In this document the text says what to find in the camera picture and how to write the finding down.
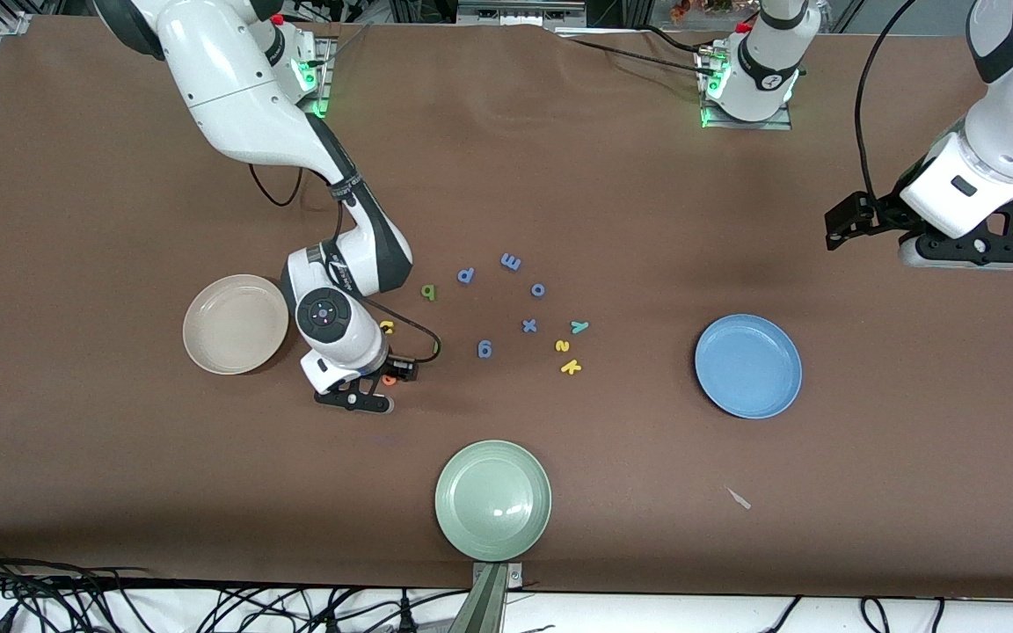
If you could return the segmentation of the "green round plate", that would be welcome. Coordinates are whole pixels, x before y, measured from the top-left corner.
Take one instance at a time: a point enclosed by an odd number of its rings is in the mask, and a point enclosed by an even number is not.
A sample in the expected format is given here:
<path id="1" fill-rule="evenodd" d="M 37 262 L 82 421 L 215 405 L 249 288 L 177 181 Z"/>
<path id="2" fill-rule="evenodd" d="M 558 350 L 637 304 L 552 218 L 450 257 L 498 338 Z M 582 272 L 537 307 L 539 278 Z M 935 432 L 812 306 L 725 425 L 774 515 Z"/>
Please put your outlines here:
<path id="1" fill-rule="evenodd" d="M 550 522 L 550 478 L 537 458 L 514 442 L 473 442 L 443 466 L 434 510 L 446 540 L 464 556 L 487 564 L 514 561 Z"/>

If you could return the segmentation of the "beige round plate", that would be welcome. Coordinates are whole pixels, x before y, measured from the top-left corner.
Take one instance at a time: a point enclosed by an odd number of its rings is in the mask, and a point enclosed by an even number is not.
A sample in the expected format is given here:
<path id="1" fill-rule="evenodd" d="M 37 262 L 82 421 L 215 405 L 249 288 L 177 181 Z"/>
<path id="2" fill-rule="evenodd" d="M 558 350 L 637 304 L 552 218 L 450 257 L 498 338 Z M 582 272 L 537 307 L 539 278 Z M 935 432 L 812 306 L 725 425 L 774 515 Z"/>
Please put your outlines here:
<path id="1" fill-rule="evenodd" d="M 225 276 L 194 296 L 182 321 L 182 344 L 201 369 L 216 375 L 241 375 L 278 352 L 288 324 L 286 301 L 272 281 L 257 275 Z"/>

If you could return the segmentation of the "blue round plate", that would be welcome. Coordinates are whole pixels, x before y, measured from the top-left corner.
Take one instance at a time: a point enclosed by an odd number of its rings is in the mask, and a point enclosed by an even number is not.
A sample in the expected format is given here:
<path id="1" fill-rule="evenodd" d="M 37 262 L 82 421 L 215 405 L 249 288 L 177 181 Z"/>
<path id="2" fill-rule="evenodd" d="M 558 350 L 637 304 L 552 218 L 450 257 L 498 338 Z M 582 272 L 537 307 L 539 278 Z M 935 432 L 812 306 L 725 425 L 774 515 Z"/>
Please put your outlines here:
<path id="1" fill-rule="evenodd" d="M 741 419 L 773 418 L 803 388 L 803 361 L 791 337 L 754 314 L 711 322 L 693 348 L 692 368 L 704 395 Z"/>

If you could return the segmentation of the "orange dried flowers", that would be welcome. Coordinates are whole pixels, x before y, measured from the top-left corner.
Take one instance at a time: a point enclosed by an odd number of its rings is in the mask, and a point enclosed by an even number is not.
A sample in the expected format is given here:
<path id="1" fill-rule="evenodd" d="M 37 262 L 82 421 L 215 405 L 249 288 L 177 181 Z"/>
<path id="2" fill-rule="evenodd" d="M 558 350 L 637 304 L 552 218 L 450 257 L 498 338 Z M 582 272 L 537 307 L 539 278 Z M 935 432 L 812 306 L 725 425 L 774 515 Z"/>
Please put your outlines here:
<path id="1" fill-rule="evenodd" d="M 673 0 L 668 16 L 672 23 L 682 23 L 688 19 L 729 17 L 734 12 L 735 0 Z"/>

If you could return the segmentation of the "brown table cover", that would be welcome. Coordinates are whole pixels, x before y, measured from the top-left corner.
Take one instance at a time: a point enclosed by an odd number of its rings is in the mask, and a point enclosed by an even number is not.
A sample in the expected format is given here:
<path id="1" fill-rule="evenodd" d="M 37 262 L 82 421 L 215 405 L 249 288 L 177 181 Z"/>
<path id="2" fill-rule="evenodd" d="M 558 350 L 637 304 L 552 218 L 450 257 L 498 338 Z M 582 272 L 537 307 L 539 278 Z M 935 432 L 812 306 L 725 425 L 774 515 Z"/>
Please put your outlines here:
<path id="1" fill-rule="evenodd" d="M 331 234 L 325 185 L 274 207 L 163 63 L 35 18 L 0 53 L 0 556 L 466 586 L 435 482 L 502 438 L 552 484 L 540 590 L 1013 596 L 1013 272 L 905 267 L 893 233 L 825 248 L 871 44 L 814 39 L 771 132 L 703 128 L 678 69 L 533 25 L 350 39 L 330 125 L 414 253 L 381 302 L 442 340 L 365 414 L 315 404 L 297 335 L 237 376 L 181 339 L 206 285 Z M 693 348 L 728 314 L 791 337 L 787 411 L 704 395 Z"/>

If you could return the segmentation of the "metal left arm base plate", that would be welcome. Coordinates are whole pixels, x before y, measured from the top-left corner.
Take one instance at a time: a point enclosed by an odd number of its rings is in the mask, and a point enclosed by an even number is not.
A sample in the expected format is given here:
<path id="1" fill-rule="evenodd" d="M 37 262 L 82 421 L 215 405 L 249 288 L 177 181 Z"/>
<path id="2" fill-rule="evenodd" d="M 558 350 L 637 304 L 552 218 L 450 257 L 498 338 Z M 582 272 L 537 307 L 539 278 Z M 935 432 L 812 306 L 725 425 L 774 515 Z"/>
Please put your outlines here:
<path id="1" fill-rule="evenodd" d="M 700 95 L 701 126 L 734 128 L 749 131 L 789 131 L 791 112 L 788 101 L 799 69 L 788 75 L 752 77 L 736 67 L 734 52 L 720 47 L 701 47 L 693 55 Z"/>

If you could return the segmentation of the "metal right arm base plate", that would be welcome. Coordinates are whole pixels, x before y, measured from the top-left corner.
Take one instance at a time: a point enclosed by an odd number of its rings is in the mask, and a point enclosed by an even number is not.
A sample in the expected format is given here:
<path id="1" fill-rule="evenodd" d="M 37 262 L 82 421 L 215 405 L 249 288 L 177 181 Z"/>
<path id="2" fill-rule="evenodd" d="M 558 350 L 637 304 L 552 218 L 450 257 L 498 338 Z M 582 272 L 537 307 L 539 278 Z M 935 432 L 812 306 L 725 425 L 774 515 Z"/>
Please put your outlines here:
<path id="1" fill-rule="evenodd" d="M 332 92 L 335 54 L 338 39 L 317 37 L 302 33 L 296 37 L 292 56 L 292 70 L 298 85 L 297 107 L 305 113 L 324 118 L 329 108 Z"/>

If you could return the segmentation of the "silver metal frame beam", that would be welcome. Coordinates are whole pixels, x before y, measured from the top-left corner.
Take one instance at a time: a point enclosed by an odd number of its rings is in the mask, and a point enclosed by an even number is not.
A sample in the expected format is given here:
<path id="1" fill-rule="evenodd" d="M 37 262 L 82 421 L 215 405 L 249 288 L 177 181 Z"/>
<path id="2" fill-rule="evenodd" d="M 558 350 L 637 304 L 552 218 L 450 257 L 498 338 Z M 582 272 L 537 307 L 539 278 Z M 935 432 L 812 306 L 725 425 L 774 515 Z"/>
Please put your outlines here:
<path id="1" fill-rule="evenodd" d="M 587 28 L 587 5 L 585 0 L 457 0 L 455 23 Z"/>

